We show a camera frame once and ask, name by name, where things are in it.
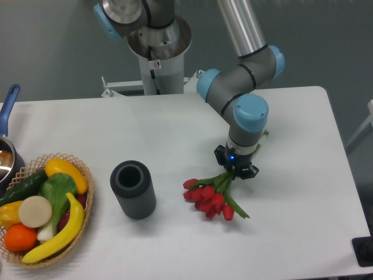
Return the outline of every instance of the fruit basket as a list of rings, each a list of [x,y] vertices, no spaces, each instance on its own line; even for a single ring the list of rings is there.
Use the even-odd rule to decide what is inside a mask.
[[[7,260],[9,263],[13,263],[14,265],[17,265],[18,267],[22,268],[42,268],[49,266],[51,264],[55,264],[62,258],[64,258],[79,242],[79,240],[82,238],[83,233],[87,227],[91,210],[92,210],[92,204],[93,204],[93,179],[92,174],[89,170],[89,168],[78,158],[74,157],[73,155],[67,155],[62,153],[57,154],[50,154],[50,155],[44,155],[40,156],[35,160],[32,160],[30,163],[28,163],[25,167],[20,169],[20,172],[16,174],[16,177],[13,178],[12,182],[9,184],[8,189],[12,188],[17,183],[21,182],[24,178],[28,177],[29,175],[36,173],[40,170],[42,170],[45,166],[45,164],[53,158],[60,158],[65,159],[69,162],[71,162],[75,167],[78,168],[78,170],[83,174],[87,185],[88,185],[88,191],[87,191],[87,202],[85,207],[85,217],[83,220],[82,228],[80,229],[80,232],[78,235],[73,239],[73,241],[68,244],[62,252],[59,254],[54,254],[48,258],[45,258],[39,262],[36,262],[34,264],[25,264],[22,262],[23,256],[27,252],[21,252],[21,253],[13,253],[9,251],[5,245],[4,245],[4,236],[6,233],[5,227],[0,227],[0,255]]]

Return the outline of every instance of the bok choy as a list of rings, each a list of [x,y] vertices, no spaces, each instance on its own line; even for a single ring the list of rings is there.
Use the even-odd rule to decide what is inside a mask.
[[[56,173],[41,185],[39,195],[51,203],[52,217],[38,230],[37,239],[40,242],[46,242],[57,234],[59,220],[70,207],[66,193],[76,195],[75,181],[67,174]]]

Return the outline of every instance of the saucepan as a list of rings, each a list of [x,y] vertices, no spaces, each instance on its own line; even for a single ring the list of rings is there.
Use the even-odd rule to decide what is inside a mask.
[[[20,168],[24,166],[22,157],[16,152],[13,144],[8,140],[8,120],[13,105],[17,99],[20,86],[10,87],[8,95],[0,111],[0,197]]]

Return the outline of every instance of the cucumber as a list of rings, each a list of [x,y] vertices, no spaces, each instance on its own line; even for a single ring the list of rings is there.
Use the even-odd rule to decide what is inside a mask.
[[[0,198],[0,207],[15,201],[25,200],[27,197],[37,195],[40,186],[48,179],[45,170],[29,175],[23,181],[16,184]]]

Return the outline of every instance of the blue joint cap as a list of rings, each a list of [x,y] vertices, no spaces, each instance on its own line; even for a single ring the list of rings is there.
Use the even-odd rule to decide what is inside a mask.
[[[100,4],[94,6],[93,10],[96,18],[98,19],[98,22],[100,23],[104,31],[109,35],[109,37],[115,41],[122,39],[122,37],[118,34],[118,32],[111,25],[110,21],[107,19],[104,11],[100,7]]]
[[[214,81],[215,77],[217,76],[217,74],[219,73],[220,71],[218,69],[209,69],[205,73],[203,73],[202,76],[198,79],[197,92],[206,102],[207,93],[209,92],[210,86]]]
[[[275,74],[273,75],[273,78],[272,78],[272,79],[274,79],[277,75],[279,75],[284,70],[284,68],[285,68],[285,58],[284,58],[284,55],[282,54],[282,52],[276,46],[270,45],[268,47],[270,48],[270,50],[273,52],[273,54],[276,57],[276,72],[275,72]]]
[[[253,93],[240,96],[233,109],[236,123],[248,132],[259,132],[267,123],[268,104],[264,98]]]

